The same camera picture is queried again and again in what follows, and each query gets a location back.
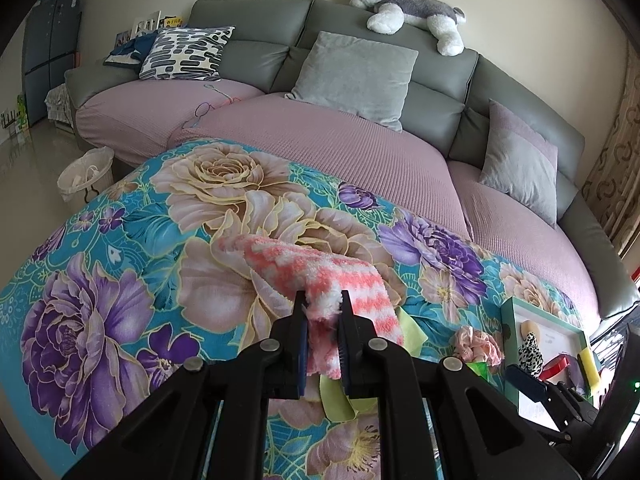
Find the grey middle cushion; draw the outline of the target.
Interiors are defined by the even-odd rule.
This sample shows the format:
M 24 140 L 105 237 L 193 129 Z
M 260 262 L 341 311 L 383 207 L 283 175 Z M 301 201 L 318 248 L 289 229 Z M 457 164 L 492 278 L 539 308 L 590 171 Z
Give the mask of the grey middle cushion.
M 353 36 L 319 32 L 285 96 L 399 131 L 419 52 Z

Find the teal white storage box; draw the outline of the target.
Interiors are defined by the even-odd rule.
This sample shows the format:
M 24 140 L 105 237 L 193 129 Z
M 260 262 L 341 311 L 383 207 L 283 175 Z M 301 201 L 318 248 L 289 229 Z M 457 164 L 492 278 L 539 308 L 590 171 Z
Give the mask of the teal white storage box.
M 501 306 L 501 318 L 504 366 L 520 362 L 518 349 L 524 342 L 524 330 L 521 328 L 523 323 L 535 326 L 534 332 L 538 335 L 537 346 L 544 358 L 542 364 L 547 364 L 561 353 L 577 359 L 579 352 L 585 348 L 590 349 L 590 343 L 580 328 L 524 300 L 515 297 L 507 299 Z M 541 402 L 530 400 L 510 382 L 504 382 L 503 391 L 515 405 L 520 416 L 540 426 L 560 430 Z

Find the grey white plush dog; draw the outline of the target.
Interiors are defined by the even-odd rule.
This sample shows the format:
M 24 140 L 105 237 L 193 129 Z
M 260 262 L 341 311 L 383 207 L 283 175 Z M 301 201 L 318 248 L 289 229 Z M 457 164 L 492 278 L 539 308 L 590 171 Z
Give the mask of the grey white plush dog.
M 456 56 L 464 50 L 458 25 L 465 23 L 466 17 L 456 6 L 439 0 L 350 0 L 349 4 L 372 12 L 367 20 L 371 32 L 395 35 L 409 24 L 430 32 L 442 56 Z

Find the grey pink right cushion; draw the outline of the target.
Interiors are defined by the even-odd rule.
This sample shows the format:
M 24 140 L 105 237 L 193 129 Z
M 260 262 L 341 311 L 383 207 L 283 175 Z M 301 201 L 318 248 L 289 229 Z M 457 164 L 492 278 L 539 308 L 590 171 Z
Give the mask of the grey pink right cushion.
M 555 226 L 558 148 L 497 101 L 489 101 L 489 133 L 480 183 Z

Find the pink white scrunchie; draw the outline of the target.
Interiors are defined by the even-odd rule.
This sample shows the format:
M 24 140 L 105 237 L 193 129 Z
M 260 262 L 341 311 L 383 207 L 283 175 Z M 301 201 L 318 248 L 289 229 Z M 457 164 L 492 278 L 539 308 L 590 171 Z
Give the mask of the pink white scrunchie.
M 491 334 L 465 325 L 454 334 L 454 355 L 465 363 L 499 366 L 504 359 L 500 344 Z

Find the pink white striped fuzzy sock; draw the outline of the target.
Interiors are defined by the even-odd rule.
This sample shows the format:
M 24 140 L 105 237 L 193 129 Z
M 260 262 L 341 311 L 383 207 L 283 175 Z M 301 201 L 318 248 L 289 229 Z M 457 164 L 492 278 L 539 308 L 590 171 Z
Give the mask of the pink white striped fuzzy sock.
M 337 321 L 347 292 L 352 312 L 373 323 L 375 335 L 404 342 L 395 308 L 378 269 L 367 261 L 281 242 L 257 234 L 228 235 L 212 244 L 216 256 L 238 257 L 275 292 L 306 299 L 307 373 L 341 377 Z

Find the black white spotted scrunchie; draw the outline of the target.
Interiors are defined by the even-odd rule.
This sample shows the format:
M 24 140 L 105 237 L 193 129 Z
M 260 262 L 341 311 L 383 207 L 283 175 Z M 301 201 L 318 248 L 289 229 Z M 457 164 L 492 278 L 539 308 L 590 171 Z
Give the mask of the black white spotted scrunchie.
M 539 348 L 536 335 L 529 332 L 518 348 L 518 366 L 533 377 L 538 377 L 544 367 L 544 356 Z

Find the floral teal blanket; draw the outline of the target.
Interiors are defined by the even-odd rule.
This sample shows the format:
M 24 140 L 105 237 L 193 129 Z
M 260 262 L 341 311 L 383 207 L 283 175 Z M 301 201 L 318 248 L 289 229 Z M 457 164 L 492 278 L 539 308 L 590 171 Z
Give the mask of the floral teal blanket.
M 228 360 L 292 304 L 213 252 L 257 234 L 358 258 L 381 274 L 406 349 L 438 361 L 465 325 L 502 349 L 515 297 L 572 325 L 556 286 L 359 186 L 228 141 L 145 162 L 39 245 L 1 294 L 1 385 L 64 474 L 185 360 Z

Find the dark blue cushion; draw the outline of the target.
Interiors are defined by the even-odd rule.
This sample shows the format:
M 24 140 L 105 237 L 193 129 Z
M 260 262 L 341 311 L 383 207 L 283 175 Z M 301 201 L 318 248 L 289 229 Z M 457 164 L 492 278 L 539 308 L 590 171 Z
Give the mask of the dark blue cushion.
M 132 70 L 140 70 L 146 57 L 149 55 L 157 31 L 149 32 L 129 40 L 126 44 L 115 48 L 103 61 L 106 66 L 125 67 Z

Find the patterned curtain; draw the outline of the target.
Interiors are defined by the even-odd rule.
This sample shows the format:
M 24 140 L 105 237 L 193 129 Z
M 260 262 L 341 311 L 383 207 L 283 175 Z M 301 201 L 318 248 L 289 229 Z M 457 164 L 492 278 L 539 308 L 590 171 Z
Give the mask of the patterned curtain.
M 639 75 L 625 82 L 620 109 L 582 197 L 623 257 L 639 237 Z

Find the black white patterned cushion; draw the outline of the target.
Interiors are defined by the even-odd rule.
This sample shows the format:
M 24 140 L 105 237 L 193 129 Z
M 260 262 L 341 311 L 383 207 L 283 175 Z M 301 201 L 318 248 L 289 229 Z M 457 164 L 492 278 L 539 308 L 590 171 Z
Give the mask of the black white patterned cushion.
M 234 26 L 161 30 L 143 60 L 141 80 L 216 81 Z

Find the dark cabinet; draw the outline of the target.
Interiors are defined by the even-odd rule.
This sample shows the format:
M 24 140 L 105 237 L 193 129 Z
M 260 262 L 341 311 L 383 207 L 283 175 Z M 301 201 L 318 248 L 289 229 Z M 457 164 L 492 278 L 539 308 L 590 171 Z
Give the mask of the dark cabinet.
M 26 18 L 22 81 L 29 127 L 47 117 L 46 96 L 75 66 L 81 0 L 39 0 Z

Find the green tissue pack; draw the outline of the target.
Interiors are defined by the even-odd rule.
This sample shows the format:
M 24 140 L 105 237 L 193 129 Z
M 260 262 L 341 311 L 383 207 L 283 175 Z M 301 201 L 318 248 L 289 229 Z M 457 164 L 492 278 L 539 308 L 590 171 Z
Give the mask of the green tissue pack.
M 486 362 L 467 362 L 466 365 L 475 373 L 477 376 L 484 378 L 485 380 L 489 379 L 490 370 L 489 366 Z

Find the grey sofa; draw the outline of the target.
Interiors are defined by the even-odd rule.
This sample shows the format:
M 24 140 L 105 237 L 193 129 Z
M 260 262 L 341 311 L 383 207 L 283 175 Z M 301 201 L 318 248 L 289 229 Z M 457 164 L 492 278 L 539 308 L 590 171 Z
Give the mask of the grey sofa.
M 224 48 L 220 80 L 249 84 L 262 93 L 290 91 L 319 32 L 367 38 L 367 13 L 324 0 L 198 0 L 189 25 L 234 26 Z M 434 38 L 408 27 L 394 44 L 419 52 L 401 123 L 405 132 L 431 144 L 448 162 L 483 166 L 489 132 L 489 101 L 504 105 L 559 151 L 558 223 L 582 258 L 598 298 L 598 325 L 620 318 L 639 302 L 620 257 L 574 180 L 584 137 L 551 107 L 473 50 L 454 58 L 438 54 Z M 88 99 L 109 88 L 141 80 L 130 68 L 95 62 L 66 76 L 74 119 Z

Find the beige round powder puff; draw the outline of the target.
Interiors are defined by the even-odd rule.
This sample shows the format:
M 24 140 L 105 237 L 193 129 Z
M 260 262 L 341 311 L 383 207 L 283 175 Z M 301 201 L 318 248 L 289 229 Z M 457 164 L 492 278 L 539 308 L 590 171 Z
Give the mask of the beige round powder puff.
M 520 332 L 523 340 L 532 336 L 537 342 L 540 341 L 540 328 L 537 323 L 531 320 L 525 320 L 520 324 Z

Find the white waste basket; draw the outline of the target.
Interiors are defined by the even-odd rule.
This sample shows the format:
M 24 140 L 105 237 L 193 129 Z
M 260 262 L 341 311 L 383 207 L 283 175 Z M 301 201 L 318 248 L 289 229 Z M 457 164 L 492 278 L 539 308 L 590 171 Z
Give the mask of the white waste basket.
M 114 183 L 111 148 L 92 148 L 71 162 L 58 177 L 58 192 L 73 211 L 84 208 Z

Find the pink sofa seat cover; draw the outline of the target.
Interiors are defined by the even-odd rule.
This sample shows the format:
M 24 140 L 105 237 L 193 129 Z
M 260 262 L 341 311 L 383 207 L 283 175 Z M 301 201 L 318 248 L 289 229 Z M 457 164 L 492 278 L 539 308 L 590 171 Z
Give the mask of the pink sofa seat cover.
M 325 107 L 221 79 L 134 80 L 104 90 L 75 115 L 80 136 L 130 166 L 191 139 L 242 143 L 321 170 L 432 220 L 543 278 L 573 301 L 580 325 L 600 322 L 582 258 L 559 226 L 480 184 L 431 144 Z

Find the yellow sponge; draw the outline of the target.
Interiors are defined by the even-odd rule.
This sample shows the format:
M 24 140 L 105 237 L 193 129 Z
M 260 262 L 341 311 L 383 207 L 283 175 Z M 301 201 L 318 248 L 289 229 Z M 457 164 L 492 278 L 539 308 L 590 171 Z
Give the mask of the yellow sponge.
M 600 375 L 591 350 L 588 347 L 580 350 L 578 360 L 579 363 L 582 364 L 582 370 L 584 371 L 584 377 L 586 382 L 588 382 L 589 389 L 591 391 L 597 390 L 600 384 Z

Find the purple sponge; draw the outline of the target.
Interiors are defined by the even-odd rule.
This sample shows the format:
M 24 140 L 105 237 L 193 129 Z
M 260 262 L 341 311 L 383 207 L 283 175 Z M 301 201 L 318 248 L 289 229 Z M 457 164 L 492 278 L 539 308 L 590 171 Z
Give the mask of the purple sponge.
M 570 388 L 575 389 L 579 394 L 585 394 L 587 391 L 585 377 L 582 374 L 578 359 L 574 358 L 574 356 L 568 356 L 567 361 L 566 376 Z

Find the red tape roll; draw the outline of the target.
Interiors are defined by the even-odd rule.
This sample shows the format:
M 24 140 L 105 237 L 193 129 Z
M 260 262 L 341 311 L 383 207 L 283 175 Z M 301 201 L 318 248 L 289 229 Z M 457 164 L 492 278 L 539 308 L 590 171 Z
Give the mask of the red tape roll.
M 576 364 L 574 356 L 561 353 L 544 364 L 538 378 L 543 382 L 567 382 Z

